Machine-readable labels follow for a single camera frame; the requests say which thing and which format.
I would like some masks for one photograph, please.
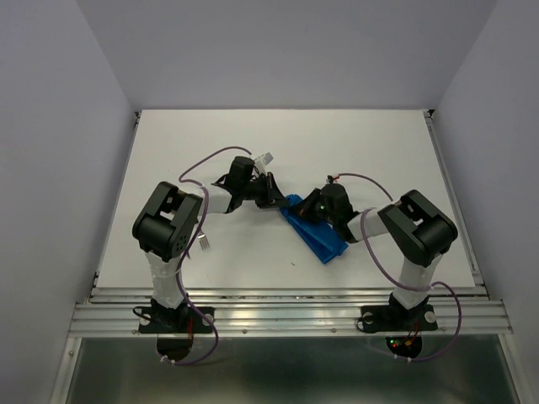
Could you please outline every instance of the wire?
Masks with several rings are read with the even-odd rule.
[[[195,334],[193,333],[193,317],[189,318],[189,323],[187,324],[187,335],[189,335],[189,339],[193,341],[195,339]]]
[[[444,348],[442,348],[440,351],[438,351],[436,353],[433,353],[432,355],[429,355],[429,356],[424,356],[423,358],[412,359],[413,362],[426,362],[428,360],[438,358],[439,356],[444,354],[449,348],[451,348],[455,344],[455,341],[458,338],[458,334],[461,332],[461,327],[462,327],[462,306],[461,306],[461,302],[458,300],[458,296],[456,295],[455,291],[447,283],[442,282],[440,280],[437,280],[437,281],[433,282],[431,284],[431,286],[436,286],[438,284],[440,286],[443,286],[447,290],[449,290],[449,293],[451,293],[451,295],[453,296],[453,299],[455,299],[456,309],[458,310],[458,320],[456,322],[455,333],[453,334],[453,338],[451,339],[451,341]]]
[[[136,311],[137,309],[141,309],[141,310],[142,310],[143,308],[144,308],[144,307],[142,307],[142,306],[136,306],[136,307],[133,307],[133,314],[134,314],[135,316],[139,317],[139,318],[143,318],[143,319],[146,320],[147,322],[151,322],[152,319],[151,319],[149,316],[145,316],[144,314],[139,313],[139,312]]]
[[[378,183],[376,180],[374,180],[373,178],[370,178],[370,177],[367,177],[365,175],[361,175],[361,174],[355,174],[355,173],[341,173],[341,174],[338,174],[338,177],[341,177],[341,176],[350,176],[350,177],[357,177],[357,178],[363,178],[363,179],[366,179],[367,181],[370,181],[372,182],[373,184],[375,184],[379,189],[381,189],[383,191],[384,194],[387,195],[387,197],[390,199],[390,200],[393,200],[392,199],[392,196],[387,192],[387,190],[380,184]],[[385,269],[384,267],[382,266],[382,264],[380,263],[380,261],[378,260],[376,254],[374,253],[374,250],[372,249],[372,246],[371,246],[371,243],[369,242],[369,239],[368,237],[366,236],[366,230],[365,230],[365,218],[366,218],[366,215],[367,213],[369,213],[370,211],[372,210],[371,209],[367,209],[367,210],[364,210],[362,213],[361,213],[361,217],[360,217],[360,229],[361,229],[361,235],[363,236],[363,241],[365,242],[365,245],[367,247],[367,250],[369,251],[369,254],[371,255],[371,258],[372,260],[374,261],[374,264],[378,267],[378,269],[380,269],[380,272],[382,272],[382,274],[386,277],[387,280],[389,280],[392,284],[394,284],[395,286],[399,287],[399,288],[402,288],[402,289],[405,289],[405,290],[412,290],[414,292],[425,292],[425,291],[428,291],[430,290],[431,288],[437,286],[437,285],[440,285],[440,286],[443,286],[445,287],[447,290],[449,290],[449,292],[451,293],[451,295],[453,296],[453,299],[455,299],[455,303],[456,303],[456,309],[458,311],[458,320],[457,320],[457,323],[456,323],[456,329],[455,329],[455,333],[453,334],[453,338],[451,339],[451,341],[444,347],[442,348],[440,351],[436,352],[436,353],[433,353],[431,355],[428,355],[428,356],[425,356],[423,358],[415,358],[415,359],[412,359],[412,358],[404,358],[404,357],[398,357],[397,355],[392,355],[392,354],[389,354],[387,352],[384,352],[384,351],[381,351],[380,349],[376,349],[376,348],[373,348],[374,350],[378,351],[378,352],[381,352],[383,354],[389,354],[390,356],[393,356],[394,358],[402,358],[402,359],[405,359],[407,360],[408,362],[426,362],[428,360],[431,360],[431,359],[434,359],[434,358],[438,358],[439,356],[441,356],[443,353],[445,353],[450,347],[453,346],[453,344],[455,343],[459,333],[461,332],[461,327],[462,327],[462,306],[461,306],[461,302],[458,300],[458,296],[456,295],[455,291],[445,282],[442,282],[440,280],[437,280],[435,282],[433,282],[432,284],[430,284],[430,286],[425,286],[424,288],[414,288],[412,286],[407,286],[405,284],[401,284],[400,282],[398,282],[397,280],[395,280]],[[360,330],[360,327],[359,327],[359,321],[356,323],[355,325],[358,330]]]
[[[399,288],[402,288],[404,290],[412,290],[413,292],[426,292],[427,290],[430,290],[430,286],[425,286],[422,288],[414,288],[413,286],[407,286],[405,284],[401,284],[399,281],[395,280],[382,266],[380,261],[378,260],[378,257],[374,253],[374,250],[372,249],[371,242],[369,242],[369,239],[366,234],[365,230],[365,218],[367,213],[369,213],[372,210],[372,208],[364,210],[360,217],[360,229],[361,229],[361,235],[363,236],[363,242],[365,243],[365,246],[367,247],[367,251],[371,255],[372,261],[374,261],[374,264],[380,269],[380,272],[382,272],[382,275],[386,277],[387,280],[389,280],[392,284],[395,286],[398,286]]]
[[[226,174],[222,174],[219,179],[217,179],[216,183],[221,183],[223,179],[225,179],[227,177]]]
[[[410,338],[410,335],[412,335],[412,332],[414,332],[413,329],[410,330],[410,333],[408,334],[408,336],[406,338]],[[418,337],[418,334],[419,334],[419,321],[417,321],[415,323],[415,334],[414,334],[414,336],[412,337],[412,339],[409,339],[408,341],[406,341],[406,343],[404,343],[404,345],[406,345],[407,347],[412,345],[412,343],[415,341],[415,338]]]
[[[193,359],[193,360],[190,360],[190,361],[187,361],[187,362],[175,362],[175,361],[172,361],[172,360],[170,360],[170,359],[168,359],[168,358],[166,358],[166,357],[159,354],[159,356],[161,356],[161,360],[163,360],[165,362],[168,362],[170,364],[176,365],[176,366],[183,366],[183,365],[188,365],[188,364],[198,364],[199,362],[202,362],[204,359],[208,358],[211,354],[213,354],[215,352],[215,350],[217,349],[217,345],[219,345],[219,332],[217,331],[217,328],[216,328],[214,322],[212,320],[210,320],[208,317],[206,317],[205,314],[202,311],[200,311],[198,307],[195,306],[195,304],[189,298],[189,295],[187,294],[187,291],[185,290],[184,284],[182,283],[182,263],[184,262],[185,257],[187,257],[187,255],[189,254],[189,250],[191,249],[191,246],[195,242],[196,237],[198,236],[199,231],[202,228],[202,225],[204,224],[205,217],[208,214],[208,205],[210,203],[210,193],[208,192],[208,189],[204,186],[204,184],[199,182],[199,181],[196,181],[194,179],[188,179],[188,178],[184,179],[184,177],[185,177],[185,175],[187,175],[188,173],[193,171],[195,168],[197,168],[201,164],[207,162],[208,160],[210,160],[212,157],[216,156],[217,154],[223,153],[223,152],[225,152],[227,150],[234,150],[234,149],[242,150],[242,151],[246,152],[247,154],[249,154],[249,156],[252,154],[251,151],[249,151],[248,149],[246,149],[244,147],[240,147],[240,146],[223,147],[222,149],[219,149],[218,151],[213,152],[208,157],[203,158],[202,160],[197,162],[195,165],[193,165],[190,168],[188,168],[187,170],[185,170],[178,178],[178,181],[180,183],[193,183],[195,185],[198,185],[202,189],[202,192],[204,192],[204,209],[202,210],[202,216],[200,217],[199,225],[196,227],[196,230],[193,233],[193,236],[189,240],[189,243],[187,244],[187,247],[185,248],[184,253],[182,254],[182,256],[180,257],[180,259],[178,261],[178,267],[176,269],[176,274],[175,274],[176,275],[176,284],[178,285],[179,293],[181,293],[181,295],[184,297],[184,300],[187,303],[187,306],[190,307],[191,309],[193,309],[193,311],[197,314],[197,316],[199,316],[202,320],[204,320],[205,322],[207,322],[210,325],[211,330],[213,331],[213,333],[216,336],[216,339],[215,339],[215,342],[213,343],[213,346],[210,348],[210,350],[208,352],[206,352],[204,355],[202,355],[198,359]]]
[[[393,197],[391,196],[391,194],[389,194],[389,192],[387,192],[387,189],[385,189],[381,183],[379,183],[378,181],[376,181],[374,178],[371,178],[371,177],[367,177],[366,175],[363,175],[363,174],[355,174],[355,173],[340,173],[340,174],[337,174],[337,178],[338,177],[357,177],[357,178],[363,178],[363,179],[366,179],[367,181],[369,181],[370,183],[373,183],[375,184],[379,189],[382,190],[382,192],[384,194],[386,194],[386,196],[389,198],[389,200],[393,201]]]
[[[410,338],[410,335],[412,335],[412,332],[414,332],[415,330],[415,335],[418,335],[418,332],[419,332],[419,321],[417,321],[413,326],[412,326],[412,329],[410,330],[410,332],[408,333],[408,335],[406,336],[406,338]]]

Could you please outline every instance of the blue towel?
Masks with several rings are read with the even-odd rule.
[[[286,198],[291,206],[303,201],[301,196],[295,194],[288,195]],[[328,223],[320,222],[317,225],[307,223],[300,217],[292,215],[288,208],[280,208],[280,213],[296,229],[322,263],[328,263],[348,247],[348,244],[337,236]]]

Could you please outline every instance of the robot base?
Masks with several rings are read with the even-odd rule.
[[[406,314],[403,316],[399,307],[391,303],[388,306],[363,306],[357,327],[360,331],[368,334],[409,332],[417,326],[419,326],[419,331],[436,331],[438,329],[435,311],[431,305],[422,304],[414,307],[412,311],[407,311]]]
[[[176,309],[168,309],[159,305],[154,299],[151,307],[140,307],[143,316],[152,318],[152,321],[141,321],[138,326],[140,334],[187,334],[189,320],[193,319],[193,334],[211,334],[209,325],[203,323],[202,318],[190,309],[185,302]],[[210,320],[214,318],[213,307],[198,307]]]

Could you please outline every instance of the white wall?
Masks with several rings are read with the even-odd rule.
[[[35,404],[89,291],[133,128],[73,0],[3,0],[0,125],[0,401]]]
[[[501,0],[435,113],[489,291],[539,398],[539,2]]]
[[[136,108],[434,108],[494,0],[78,0]]]

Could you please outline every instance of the black joint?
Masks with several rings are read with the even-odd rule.
[[[361,331],[369,334],[376,332],[408,331],[417,325],[418,331],[435,331],[437,322],[427,322],[425,313],[434,308],[428,304],[427,296],[421,303],[407,310],[394,297],[389,297],[389,304],[385,306],[361,307]]]
[[[438,254],[447,253],[458,237],[455,224],[419,191],[378,212],[404,256],[428,267]]]
[[[254,160],[238,156],[234,158],[224,182],[215,186],[228,191],[232,196],[227,213],[239,208],[244,200],[253,200],[260,209],[286,207],[288,201],[279,191],[272,173],[253,177]]]
[[[200,196],[161,182],[136,218],[133,237],[143,251],[152,252],[167,263],[185,250],[201,205]],[[172,220],[163,215],[170,213],[174,213]]]
[[[189,308],[187,307],[187,303],[185,301],[182,301],[181,304],[175,309],[161,306],[154,299],[150,300],[150,304],[152,305],[150,314],[152,321],[157,322],[165,327],[180,329],[184,326],[185,321],[189,316]]]
[[[359,213],[354,211],[346,189],[329,175],[328,181],[322,189],[315,188],[301,203],[292,206],[290,212],[309,223],[325,221],[333,226],[341,240],[357,242],[348,223]]]

